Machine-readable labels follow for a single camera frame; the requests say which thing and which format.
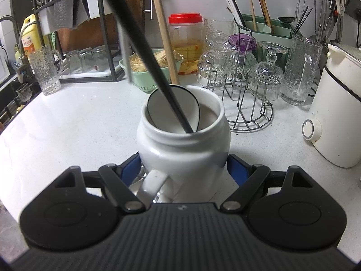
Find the white ceramic Starbucks mug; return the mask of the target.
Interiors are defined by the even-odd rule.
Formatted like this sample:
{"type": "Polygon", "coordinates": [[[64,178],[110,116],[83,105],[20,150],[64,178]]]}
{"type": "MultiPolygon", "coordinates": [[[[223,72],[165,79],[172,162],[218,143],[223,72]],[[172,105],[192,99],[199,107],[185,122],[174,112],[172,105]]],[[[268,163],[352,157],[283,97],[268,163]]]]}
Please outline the white ceramic Starbucks mug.
{"type": "Polygon", "coordinates": [[[218,190],[230,147],[230,128],[223,102],[213,92],[187,86],[201,106],[200,130],[191,134],[156,128],[147,106],[137,129],[139,156],[148,172],[137,197],[150,205],[207,203],[218,190]]]}

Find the long wooden handled utensil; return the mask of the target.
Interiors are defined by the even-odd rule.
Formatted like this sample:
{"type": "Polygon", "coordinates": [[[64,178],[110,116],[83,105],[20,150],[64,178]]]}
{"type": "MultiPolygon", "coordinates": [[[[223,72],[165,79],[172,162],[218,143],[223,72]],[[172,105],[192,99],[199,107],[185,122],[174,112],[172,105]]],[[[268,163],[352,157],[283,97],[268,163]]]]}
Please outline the long wooden handled utensil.
{"type": "Polygon", "coordinates": [[[154,0],[154,7],[157,14],[158,25],[160,28],[160,34],[162,37],[163,46],[165,49],[168,67],[169,67],[169,74],[171,77],[172,84],[180,85],[178,79],[178,71],[176,69],[176,61],[174,59],[174,53],[171,46],[171,40],[168,31],[168,25],[165,18],[165,13],[163,10],[162,0],[154,0]]]}

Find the black chopstick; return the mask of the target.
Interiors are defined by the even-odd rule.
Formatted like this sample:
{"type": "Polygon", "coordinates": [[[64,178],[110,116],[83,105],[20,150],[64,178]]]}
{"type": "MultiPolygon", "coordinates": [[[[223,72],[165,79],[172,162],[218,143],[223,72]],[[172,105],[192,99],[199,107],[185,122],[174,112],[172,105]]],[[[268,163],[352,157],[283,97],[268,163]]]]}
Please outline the black chopstick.
{"type": "Polygon", "coordinates": [[[107,0],[107,2],[111,6],[113,12],[116,14],[122,29],[126,32],[135,50],[137,50],[138,55],[158,85],[158,89],[167,100],[169,107],[173,111],[173,114],[176,116],[181,127],[186,133],[192,133],[193,129],[191,128],[189,121],[181,109],[181,106],[177,101],[171,87],[169,87],[168,82],[164,78],[163,72],[158,62],[156,61],[144,34],[133,17],[126,0],[107,0]]]}

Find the white electric cooking pot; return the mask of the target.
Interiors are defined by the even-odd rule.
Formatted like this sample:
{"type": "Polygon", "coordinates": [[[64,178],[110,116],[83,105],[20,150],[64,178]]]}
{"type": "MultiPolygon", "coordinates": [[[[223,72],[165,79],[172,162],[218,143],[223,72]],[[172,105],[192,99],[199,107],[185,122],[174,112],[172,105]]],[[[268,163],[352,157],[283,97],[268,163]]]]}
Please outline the white electric cooking pot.
{"type": "Polygon", "coordinates": [[[328,49],[302,136],[334,165],[351,168],[360,162],[360,49],[339,43],[328,49]]]}

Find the green plastic basket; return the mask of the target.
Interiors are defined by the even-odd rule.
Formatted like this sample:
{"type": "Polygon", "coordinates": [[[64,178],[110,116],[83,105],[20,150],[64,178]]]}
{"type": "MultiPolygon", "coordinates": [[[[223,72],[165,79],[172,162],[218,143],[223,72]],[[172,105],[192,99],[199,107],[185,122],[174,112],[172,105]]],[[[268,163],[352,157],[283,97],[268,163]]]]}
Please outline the green plastic basket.
{"type": "MultiPolygon", "coordinates": [[[[171,83],[171,75],[169,72],[167,56],[164,49],[153,49],[154,56],[163,72],[165,79],[171,83]]],[[[152,75],[148,72],[145,65],[138,54],[133,54],[129,57],[130,68],[132,73],[132,83],[141,91],[149,94],[158,88],[152,75]]]]}

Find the upturned stemmed glass cup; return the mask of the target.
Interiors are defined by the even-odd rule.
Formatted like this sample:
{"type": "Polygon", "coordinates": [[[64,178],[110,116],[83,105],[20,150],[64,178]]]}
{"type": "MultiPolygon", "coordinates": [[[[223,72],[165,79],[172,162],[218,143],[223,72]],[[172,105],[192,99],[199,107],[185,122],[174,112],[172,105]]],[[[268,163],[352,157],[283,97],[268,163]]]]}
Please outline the upturned stemmed glass cup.
{"type": "Polygon", "coordinates": [[[266,60],[258,62],[252,68],[250,92],[254,96],[273,102],[277,100],[281,82],[284,78],[282,69],[275,64],[277,54],[287,54],[288,49],[277,43],[261,41],[262,49],[267,50],[266,60]]]}

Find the purple-lidded glass jar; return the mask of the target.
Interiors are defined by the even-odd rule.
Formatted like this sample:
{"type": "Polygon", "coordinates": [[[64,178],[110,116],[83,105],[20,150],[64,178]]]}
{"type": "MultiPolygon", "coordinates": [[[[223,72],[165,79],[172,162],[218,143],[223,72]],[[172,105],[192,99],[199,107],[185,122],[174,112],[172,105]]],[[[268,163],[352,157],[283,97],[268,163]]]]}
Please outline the purple-lidded glass jar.
{"type": "Polygon", "coordinates": [[[254,50],[257,47],[256,39],[249,34],[233,34],[229,36],[229,44],[234,47],[231,58],[236,64],[236,78],[245,80],[257,63],[254,50]]]}

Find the upturned glass cup left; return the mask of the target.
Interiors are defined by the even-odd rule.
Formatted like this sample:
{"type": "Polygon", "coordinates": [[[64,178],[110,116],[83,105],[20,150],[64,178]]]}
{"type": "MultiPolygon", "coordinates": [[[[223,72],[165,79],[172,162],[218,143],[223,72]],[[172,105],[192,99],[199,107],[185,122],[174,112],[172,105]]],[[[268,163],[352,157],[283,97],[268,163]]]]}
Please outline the upturned glass cup left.
{"type": "Polygon", "coordinates": [[[226,79],[234,75],[235,63],[231,58],[234,47],[228,39],[220,31],[206,35],[207,50],[199,58],[197,77],[198,83],[209,90],[221,89],[226,79]]]}

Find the textured glass pitcher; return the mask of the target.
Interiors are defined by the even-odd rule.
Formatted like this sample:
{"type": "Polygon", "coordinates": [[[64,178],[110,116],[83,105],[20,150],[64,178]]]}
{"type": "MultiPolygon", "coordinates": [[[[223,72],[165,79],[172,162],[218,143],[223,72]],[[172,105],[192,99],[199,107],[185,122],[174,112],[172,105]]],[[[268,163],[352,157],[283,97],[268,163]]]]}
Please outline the textured glass pitcher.
{"type": "Polygon", "coordinates": [[[285,102],[294,106],[302,106],[306,102],[321,53],[322,45],[316,41],[301,35],[292,36],[280,90],[285,102]]]}

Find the brown wooden cutting board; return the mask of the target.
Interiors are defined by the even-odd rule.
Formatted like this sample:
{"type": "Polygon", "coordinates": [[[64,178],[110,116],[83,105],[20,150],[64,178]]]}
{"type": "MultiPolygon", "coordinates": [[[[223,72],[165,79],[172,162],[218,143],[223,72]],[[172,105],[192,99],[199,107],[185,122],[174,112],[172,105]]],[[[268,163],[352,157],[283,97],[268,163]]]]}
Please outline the brown wooden cutting board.
{"type": "MultiPolygon", "coordinates": [[[[138,25],[144,29],[144,0],[127,0],[129,8],[132,11],[138,25]]],[[[116,18],[113,14],[105,16],[106,29],[108,33],[108,43],[118,44],[118,30],[116,18]]],[[[64,52],[71,50],[82,50],[87,47],[95,48],[103,45],[103,35],[100,25],[100,18],[90,19],[83,22],[76,29],[62,28],[58,31],[60,45],[64,52]]]]}

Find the green utensil holder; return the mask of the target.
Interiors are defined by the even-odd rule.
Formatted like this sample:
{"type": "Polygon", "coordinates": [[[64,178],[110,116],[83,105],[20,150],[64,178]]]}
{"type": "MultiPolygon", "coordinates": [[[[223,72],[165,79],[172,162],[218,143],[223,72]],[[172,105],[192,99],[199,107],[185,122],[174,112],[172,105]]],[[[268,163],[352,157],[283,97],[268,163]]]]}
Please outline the green utensil holder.
{"type": "MultiPolygon", "coordinates": [[[[288,23],[282,23],[279,20],[271,20],[272,27],[266,25],[263,16],[256,16],[257,30],[253,27],[253,19],[251,15],[242,14],[245,21],[245,27],[252,30],[252,36],[256,39],[257,43],[261,41],[272,42],[279,44],[287,49],[292,46],[292,28],[288,23]]],[[[261,48],[259,45],[256,47],[256,58],[258,62],[266,58],[267,50],[261,48]]],[[[287,58],[286,54],[277,54],[278,62],[282,66],[285,64],[287,58]]]]}

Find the metal ladle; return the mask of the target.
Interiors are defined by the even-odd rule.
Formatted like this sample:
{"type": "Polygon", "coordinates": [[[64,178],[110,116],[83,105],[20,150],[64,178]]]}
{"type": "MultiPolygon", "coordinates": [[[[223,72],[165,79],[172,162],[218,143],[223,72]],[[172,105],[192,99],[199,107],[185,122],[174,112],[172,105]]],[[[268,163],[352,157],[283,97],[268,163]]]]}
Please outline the metal ladle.
{"type": "Polygon", "coordinates": [[[278,19],[283,23],[289,23],[290,24],[290,23],[295,22],[297,20],[297,14],[299,12],[300,1],[301,0],[297,0],[296,8],[295,8],[293,16],[280,16],[280,17],[278,17],[278,19]]]}

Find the yellow detergent bottle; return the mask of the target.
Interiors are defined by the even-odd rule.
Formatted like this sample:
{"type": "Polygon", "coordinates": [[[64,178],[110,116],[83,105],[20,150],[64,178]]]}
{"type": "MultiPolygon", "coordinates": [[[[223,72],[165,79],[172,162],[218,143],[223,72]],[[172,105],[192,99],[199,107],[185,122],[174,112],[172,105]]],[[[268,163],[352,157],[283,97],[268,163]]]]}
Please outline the yellow detergent bottle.
{"type": "Polygon", "coordinates": [[[25,55],[31,61],[29,55],[41,49],[39,32],[35,22],[35,14],[30,14],[24,19],[21,27],[21,42],[23,44],[25,55]]]}

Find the black metal dish rack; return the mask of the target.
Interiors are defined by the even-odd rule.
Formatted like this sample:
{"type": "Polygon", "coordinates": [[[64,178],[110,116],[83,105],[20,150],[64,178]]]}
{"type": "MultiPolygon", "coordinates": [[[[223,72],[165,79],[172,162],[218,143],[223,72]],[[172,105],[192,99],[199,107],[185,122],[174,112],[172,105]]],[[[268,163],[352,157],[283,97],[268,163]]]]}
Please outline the black metal dish rack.
{"type": "Polygon", "coordinates": [[[33,0],[35,23],[44,37],[54,34],[62,84],[117,82],[125,71],[115,62],[117,23],[106,0],[33,0]]]}

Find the black wall power socket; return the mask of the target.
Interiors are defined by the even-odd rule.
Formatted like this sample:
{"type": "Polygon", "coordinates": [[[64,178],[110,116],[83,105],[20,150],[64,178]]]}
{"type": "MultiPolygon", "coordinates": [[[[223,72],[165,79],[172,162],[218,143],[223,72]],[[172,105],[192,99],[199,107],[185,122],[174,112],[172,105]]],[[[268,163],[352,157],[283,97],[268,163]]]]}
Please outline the black wall power socket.
{"type": "Polygon", "coordinates": [[[361,1],[360,0],[345,0],[345,14],[355,20],[360,18],[361,1]]]}

